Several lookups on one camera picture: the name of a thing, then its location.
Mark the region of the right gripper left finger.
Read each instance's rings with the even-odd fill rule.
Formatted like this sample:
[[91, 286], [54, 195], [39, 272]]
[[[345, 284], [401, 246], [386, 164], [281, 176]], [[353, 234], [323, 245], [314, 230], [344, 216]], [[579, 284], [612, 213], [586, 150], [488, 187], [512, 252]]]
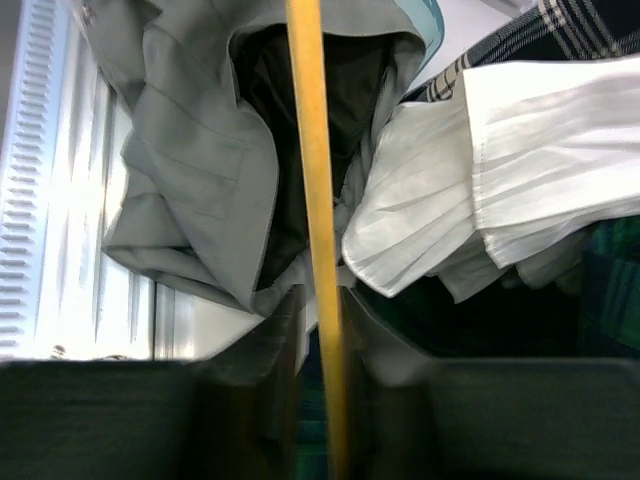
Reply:
[[290, 479], [303, 290], [216, 356], [1, 366], [5, 479]]

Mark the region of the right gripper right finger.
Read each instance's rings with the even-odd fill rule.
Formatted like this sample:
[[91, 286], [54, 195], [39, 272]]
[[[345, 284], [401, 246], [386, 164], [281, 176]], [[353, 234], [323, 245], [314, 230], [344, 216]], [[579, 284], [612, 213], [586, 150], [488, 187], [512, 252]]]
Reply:
[[355, 479], [635, 479], [639, 365], [441, 359], [343, 289]]

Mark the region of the grey skirt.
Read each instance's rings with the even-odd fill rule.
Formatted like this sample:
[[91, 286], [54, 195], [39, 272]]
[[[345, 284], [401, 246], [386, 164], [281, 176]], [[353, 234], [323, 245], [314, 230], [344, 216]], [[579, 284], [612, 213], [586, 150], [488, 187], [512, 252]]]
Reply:
[[132, 121], [106, 254], [267, 316], [310, 270], [285, 5], [75, 1]]

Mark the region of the yellow hanger of grey skirt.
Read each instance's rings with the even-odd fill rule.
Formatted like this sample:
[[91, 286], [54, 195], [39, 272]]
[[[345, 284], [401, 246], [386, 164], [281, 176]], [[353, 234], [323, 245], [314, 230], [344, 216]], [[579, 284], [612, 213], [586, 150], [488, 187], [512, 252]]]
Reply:
[[345, 352], [336, 272], [320, 3], [288, 1], [286, 14], [325, 383], [329, 463], [333, 479], [347, 479], [349, 435]]

